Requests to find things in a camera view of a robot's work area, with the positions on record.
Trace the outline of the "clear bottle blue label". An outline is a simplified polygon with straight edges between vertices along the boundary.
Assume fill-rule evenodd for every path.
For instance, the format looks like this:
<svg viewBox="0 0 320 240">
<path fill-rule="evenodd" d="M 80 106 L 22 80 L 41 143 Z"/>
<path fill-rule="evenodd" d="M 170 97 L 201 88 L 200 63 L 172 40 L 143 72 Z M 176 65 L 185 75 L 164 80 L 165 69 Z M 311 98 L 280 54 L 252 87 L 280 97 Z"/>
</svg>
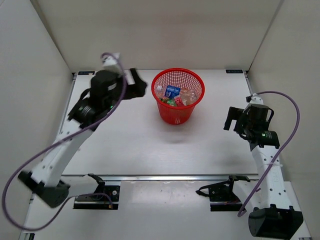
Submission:
<svg viewBox="0 0 320 240">
<path fill-rule="evenodd" d="M 168 99 L 174 99 L 181 92 L 181 88 L 174 85 L 158 85 L 155 90 L 162 98 Z"/>
</svg>

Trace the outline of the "green plastic soda bottle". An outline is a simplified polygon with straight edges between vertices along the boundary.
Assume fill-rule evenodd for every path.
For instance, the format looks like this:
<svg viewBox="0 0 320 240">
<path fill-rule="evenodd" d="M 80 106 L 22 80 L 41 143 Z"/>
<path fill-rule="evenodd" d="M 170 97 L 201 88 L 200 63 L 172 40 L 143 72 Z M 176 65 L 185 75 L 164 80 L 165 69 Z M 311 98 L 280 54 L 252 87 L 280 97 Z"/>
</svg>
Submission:
<svg viewBox="0 0 320 240">
<path fill-rule="evenodd" d="M 170 98 L 161 98 L 160 101 L 164 104 L 167 104 L 169 106 L 172 106 L 172 107 L 176 107 L 177 104 L 175 102 L 174 99 L 170 99 Z"/>
</svg>

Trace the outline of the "clear bottle red label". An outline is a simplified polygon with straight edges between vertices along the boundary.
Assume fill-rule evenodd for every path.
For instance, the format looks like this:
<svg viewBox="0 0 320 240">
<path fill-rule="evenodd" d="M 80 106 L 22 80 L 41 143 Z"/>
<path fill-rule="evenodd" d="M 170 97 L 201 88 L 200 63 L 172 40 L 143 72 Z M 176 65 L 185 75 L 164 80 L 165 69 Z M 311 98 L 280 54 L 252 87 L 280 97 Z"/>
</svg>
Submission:
<svg viewBox="0 0 320 240">
<path fill-rule="evenodd" d="M 174 98 L 177 107 L 192 105 L 198 100 L 195 90 L 181 88 L 180 94 Z"/>
</svg>

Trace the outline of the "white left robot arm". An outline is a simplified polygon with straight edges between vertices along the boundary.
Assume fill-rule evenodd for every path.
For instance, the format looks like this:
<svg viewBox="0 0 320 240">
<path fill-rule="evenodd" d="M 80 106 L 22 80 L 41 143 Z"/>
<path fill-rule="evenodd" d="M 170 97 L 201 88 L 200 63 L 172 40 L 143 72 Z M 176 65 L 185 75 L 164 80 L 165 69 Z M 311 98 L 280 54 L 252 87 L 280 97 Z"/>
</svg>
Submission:
<svg viewBox="0 0 320 240">
<path fill-rule="evenodd" d="M 100 70 L 90 80 L 67 116 L 67 130 L 56 140 L 57 146 L 47 150 L 43 160 L 32 170 L 22 170 L 18 179 L 50 208 L 60 206 L 67 198 L 89 195 L 100 200 L 105 194 L 105 182 L 89 173 L 75 181 L 62 179 L 62 173 L 80 146 L 94 133 L 100 123 L 116 109 L 121 100 L 141 98 L 148 84 L 136 68 L 130 74 L 134 81 L 128 84 L 125 75 Z"/>
</svg>

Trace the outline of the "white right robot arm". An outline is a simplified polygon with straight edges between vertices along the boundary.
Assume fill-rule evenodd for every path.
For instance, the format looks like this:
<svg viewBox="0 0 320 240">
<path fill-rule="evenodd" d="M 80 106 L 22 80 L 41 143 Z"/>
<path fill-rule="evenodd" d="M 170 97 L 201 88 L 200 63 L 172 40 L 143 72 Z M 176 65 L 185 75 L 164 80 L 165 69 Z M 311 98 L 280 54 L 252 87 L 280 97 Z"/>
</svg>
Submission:
<svg viewBox="0 0 320 240">
<path fill-rule="evenodd" d="M 230 200 L 239 200 L 242 206 L 238 217 L 248 214 L 248 227 L 252 236 L 290 240 L 302 225 L 301 211 L 295 210 L 288 197 L 279 160 L 283 146 L 278 135 L 269 130 L 274 110 L 263 104 L 250 103 L 245 109 L 230 107 L 224 124 L 248 141 L 259 180 L 249 183 L 236 180 L 225 186 Z"/>
</svg>

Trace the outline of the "red plastic mesh bin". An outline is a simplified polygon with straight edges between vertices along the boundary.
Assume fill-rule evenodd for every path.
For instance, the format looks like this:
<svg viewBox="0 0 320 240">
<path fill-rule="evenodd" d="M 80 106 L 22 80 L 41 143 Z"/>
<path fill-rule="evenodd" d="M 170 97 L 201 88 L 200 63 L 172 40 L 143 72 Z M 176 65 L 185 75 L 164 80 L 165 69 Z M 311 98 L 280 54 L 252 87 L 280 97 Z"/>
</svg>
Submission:
<svg viewBox="0 0 320 240">
<path fill-rule="evenodd" d="M 203 80 L 185 68 L 169 68 L 152 81 L 151 92 L 161 118 L 168 124 L 180 125 L 191 116 L 205 94 Z"/>
</svg>

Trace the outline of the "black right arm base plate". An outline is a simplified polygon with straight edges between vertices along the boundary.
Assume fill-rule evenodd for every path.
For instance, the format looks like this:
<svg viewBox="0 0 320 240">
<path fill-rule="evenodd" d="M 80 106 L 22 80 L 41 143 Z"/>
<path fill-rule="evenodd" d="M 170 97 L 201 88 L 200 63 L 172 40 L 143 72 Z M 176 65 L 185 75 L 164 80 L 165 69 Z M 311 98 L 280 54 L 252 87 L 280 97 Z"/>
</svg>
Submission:
<svg viewBox="0 0 320 240">
<path fill-rule="evenodd" d="M 233 193 L 234 183 L 237 181 L 249 183 L 251 180 L 247 176 L 229 175 L 226 181 L 202 186 L 195 192 L 209 198 L 211 212 L 238 212 L 242 203 Z"/>
</svg>

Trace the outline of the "aluminium table edge rail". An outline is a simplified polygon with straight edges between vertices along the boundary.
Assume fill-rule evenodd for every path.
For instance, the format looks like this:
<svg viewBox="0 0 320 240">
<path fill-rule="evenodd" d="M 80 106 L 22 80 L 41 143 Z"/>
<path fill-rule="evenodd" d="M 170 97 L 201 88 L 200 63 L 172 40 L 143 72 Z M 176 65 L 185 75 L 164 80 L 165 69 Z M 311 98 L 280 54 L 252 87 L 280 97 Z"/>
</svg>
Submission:
<svg viewBox="0 0 320 240">
<path fill-rule="evenodd" d="M 98 175 L 105 181 L 224 181 L 227 180 L 231 174 L 152 174 L 152 175 L 114 175 L 104 174 Z"/>
</svg>

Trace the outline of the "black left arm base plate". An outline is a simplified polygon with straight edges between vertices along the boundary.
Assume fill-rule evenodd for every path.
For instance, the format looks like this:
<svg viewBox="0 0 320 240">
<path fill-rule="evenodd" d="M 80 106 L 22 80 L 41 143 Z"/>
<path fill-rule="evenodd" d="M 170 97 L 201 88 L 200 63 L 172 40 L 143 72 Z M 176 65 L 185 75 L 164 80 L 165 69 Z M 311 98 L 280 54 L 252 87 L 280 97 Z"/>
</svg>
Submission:
<svg viewBox="0 0 320 240">
<path fill-rule="evenodd" d="M 80 195 L 74 198 L 75 210 L 118 210 L 120 200 L 120 181 L 103 180 L 101 177 L 89 174 L 97 181 L 98 187 L 94 193 Z"/>
</svg>

